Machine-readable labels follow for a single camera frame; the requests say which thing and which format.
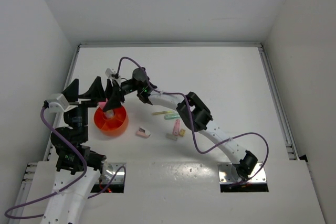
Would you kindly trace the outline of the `orange round desk organizer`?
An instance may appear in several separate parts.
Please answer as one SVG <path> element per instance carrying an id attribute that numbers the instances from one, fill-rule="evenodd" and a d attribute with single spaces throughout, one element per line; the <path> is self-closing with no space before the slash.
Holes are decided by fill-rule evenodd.
<path id="1" fill-rule="evenodd" d="M 107 119 L 103 111 L 99 108 L 95 111 L 93 120 L 96 127 L 105 135 L 117 137 L 123 134 L 129 124 L 129 118 L 126 109 L 121 106 L 114 109 L 114 117 Z"/>

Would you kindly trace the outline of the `yellow pen with clear cap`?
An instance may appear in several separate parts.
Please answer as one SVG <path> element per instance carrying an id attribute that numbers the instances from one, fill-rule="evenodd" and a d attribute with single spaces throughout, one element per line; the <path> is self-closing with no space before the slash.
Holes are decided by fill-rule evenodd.
<path id="1" fill-rule="evenodd" d="M 158 111 L 158 112 L 153 112 L 152 115 L 162 115 L 162 114 L 172 114 L 175 113 L 173 110 L 168 110 L 168 111 Z"/>

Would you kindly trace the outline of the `pink glue stick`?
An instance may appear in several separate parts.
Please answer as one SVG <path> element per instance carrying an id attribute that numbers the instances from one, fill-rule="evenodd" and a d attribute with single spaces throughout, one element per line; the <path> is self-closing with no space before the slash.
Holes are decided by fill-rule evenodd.
<path id="1" fill-rule="evenodd" d="M 98 106 L 102 111 L 103 111 L 103 108 L 105 107 L 106 103 L 107 103 L 107 101 L 98 103 Z M 107 119 L 112 119 L 114 117 L 114 111 L 113 110 L 107 110 L 103 113 L 104 113 L 104 115 Z"/>

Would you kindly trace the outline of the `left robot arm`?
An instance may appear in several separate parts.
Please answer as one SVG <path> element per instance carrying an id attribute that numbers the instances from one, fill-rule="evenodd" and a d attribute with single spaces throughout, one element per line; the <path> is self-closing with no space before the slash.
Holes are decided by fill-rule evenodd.
<path id="1" fill-rule="evenodd" d="M 50 141 L 58 155 L 53 196 L 42 223 L 78 223 L 89 194 L 102 173 L 106 156 L 85 146 L 88 141 L 88 108 L 95 108 L 106 98 L 100 77 L 83 94 L 75 79 L 62 93 L 51 95 L 44 110 L 61 113 L 66 126 L 50 127 Z"/>

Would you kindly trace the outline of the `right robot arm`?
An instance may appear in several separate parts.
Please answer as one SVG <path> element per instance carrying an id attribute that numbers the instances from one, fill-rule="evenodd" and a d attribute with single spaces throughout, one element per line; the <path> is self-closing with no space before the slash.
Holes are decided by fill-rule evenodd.
<path id="1" fill-rule="evenodd" d="M 134 69 L 131 79 L 124 81 L 109 68 L 106 70 L 106 76 L 108 102 L 103 108 L 105 111 L 119 108 L 125 101 L 124 97 L 132 92 L 136 92 L 144 104 L 160 105 L 176 111 L 188 129 L 211 140 L 215 147 L 229 158 L 239 180 L 248 179 L 258 162 L 257 157 L 220 129 L 213 121 L 210 109 L 194 92 L 189 92 L 187 95 L 156 92 L 156 86 L 148 83 L 144 68 Z"/>

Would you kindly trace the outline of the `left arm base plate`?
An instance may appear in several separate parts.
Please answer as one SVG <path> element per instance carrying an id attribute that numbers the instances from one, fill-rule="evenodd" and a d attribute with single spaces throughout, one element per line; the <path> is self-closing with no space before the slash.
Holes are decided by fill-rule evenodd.
<path id="1" fill-rule="evenodd" d="M 124 168 L 120 168 L 121 166 L 126 167 L 126 163 L 104 163 L 102 174 L 99 177 L 99 180 L 102 181 L 103 184 L 106 184 L 111 180 L 114 176 L 112 184 L 122 184 L 125 181 L 125 171 Z"/>

